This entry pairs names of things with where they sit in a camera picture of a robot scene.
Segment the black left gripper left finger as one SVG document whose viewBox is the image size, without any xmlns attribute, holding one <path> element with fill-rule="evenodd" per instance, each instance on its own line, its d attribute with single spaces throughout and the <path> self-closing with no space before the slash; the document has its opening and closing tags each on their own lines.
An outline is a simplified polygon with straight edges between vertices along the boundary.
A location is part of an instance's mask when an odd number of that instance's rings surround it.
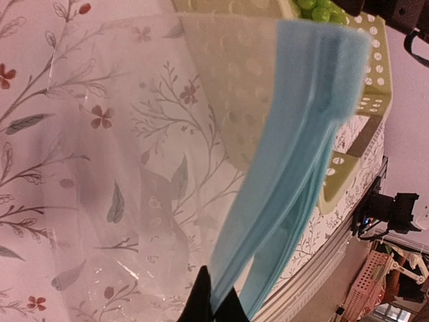
<svg viewBox="0 0 429 322">
<path fill-rule="evenodd" d="M 212 309 L 210 305 L 211 280 L 207 266 L 201 266 L 188 300 L 177 322 L 210 322 Z"/>
</svg>

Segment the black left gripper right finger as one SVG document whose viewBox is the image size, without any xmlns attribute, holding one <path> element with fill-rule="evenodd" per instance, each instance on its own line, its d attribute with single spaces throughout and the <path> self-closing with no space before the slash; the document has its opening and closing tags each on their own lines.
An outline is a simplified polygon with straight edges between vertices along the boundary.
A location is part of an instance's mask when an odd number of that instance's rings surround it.
<svg viewBox="0 0 429 322">
<path fill-rule="evenodd" d="M 215 322 L 249 322 L 234 288 L 213 314 L 213 319 Z"/>
</svg>

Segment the clear blue zip top bag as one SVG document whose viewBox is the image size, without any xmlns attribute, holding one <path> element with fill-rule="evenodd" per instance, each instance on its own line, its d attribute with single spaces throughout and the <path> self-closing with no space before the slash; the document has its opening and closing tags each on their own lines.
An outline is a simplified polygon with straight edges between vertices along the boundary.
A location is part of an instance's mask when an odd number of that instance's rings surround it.
<svg viewBox="0 0 429 322">
<path fill-rule="evenodd" d="M 173 13 L 70 23 L 54 45 L 67 320 L 252 320 L 321 202 L 370 37 Z"/>
</svg>

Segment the light green perforated plastic basket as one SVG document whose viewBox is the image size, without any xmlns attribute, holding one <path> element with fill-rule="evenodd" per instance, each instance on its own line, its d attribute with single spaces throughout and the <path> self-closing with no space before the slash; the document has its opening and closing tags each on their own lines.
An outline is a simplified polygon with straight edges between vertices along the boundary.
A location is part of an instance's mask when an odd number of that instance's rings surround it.
<svg viewBox="0 0 429 322">
<path fill-rule="evenodd" d="M 188 45 L 208 104 L 214 110 L 231 164 L 246 171 L 256 152 L 272 102 L 276 22 L 308 17 L 293 1 L 175 1 L 179 33 Z M 335 10 L 332 20 L 372 37 L 365 87 L 356 114 L 336 135 L 332 163 L 318 198 L 326 215 L 351 196 L 370 159 L 370 143 L 382 139 L 392 99 L 385 22 L 366 13 Z"/>
</svg>

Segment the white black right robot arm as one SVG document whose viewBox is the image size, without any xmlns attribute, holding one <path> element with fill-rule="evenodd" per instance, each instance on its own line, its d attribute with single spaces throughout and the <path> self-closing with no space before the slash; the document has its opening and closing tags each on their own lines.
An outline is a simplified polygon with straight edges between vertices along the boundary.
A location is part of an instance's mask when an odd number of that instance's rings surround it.
<svg viewBox="0 0 429 322">
<path fill-rule="evenodd" d="M 428 43 L 428 0 L 335 0 L 333 3 L 353 17 L 361 13 L 381 17 L 386 25 L 405 35 L 405 51 L 428 68 L 428 59 L 412 50 L 416 38 Z"/>
</svg>

